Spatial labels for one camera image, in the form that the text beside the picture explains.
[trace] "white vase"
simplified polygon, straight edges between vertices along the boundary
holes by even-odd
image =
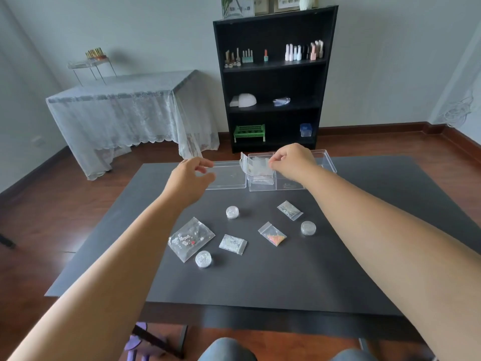
[[[300,10],[312,9],[312,6],[314,6],[314,0],[299,0]]]

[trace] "wall outlet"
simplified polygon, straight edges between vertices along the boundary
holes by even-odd
[[[42,136],[36,136],[31,142],[34,147],[41,147],[45,144],[45,139]]]

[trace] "tablecloth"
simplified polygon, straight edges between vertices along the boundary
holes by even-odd
[[[219,147],[199,71],[107,77],[46,99],[89,180],[132,145],[173,140],[183,158]]]

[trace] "person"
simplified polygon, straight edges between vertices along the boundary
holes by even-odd
[[[479,254],[322,169],[310,151],[298,144],[279,149],[269,165],[309,190],[352,255],[439,359],[479,359]],[[214,181],[215,175],[207,173],[212,166],[213,162],[199,157],[182,161],[161,195],[45,313],[9,361],[118,360],[172,227],[182,210]],[[343,351],[336,358],[351,361],[372,356]],[[236,341],[223,338],[200,358],[214,359],[256,358]]]

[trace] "jeans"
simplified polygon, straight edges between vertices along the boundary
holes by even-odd
[[[202,353],[199,361],[257,361],[256,356],[232,338],[219,338]],[[331,361],[377,361],[374,356],[360,349],[351,348],[339,352]]]

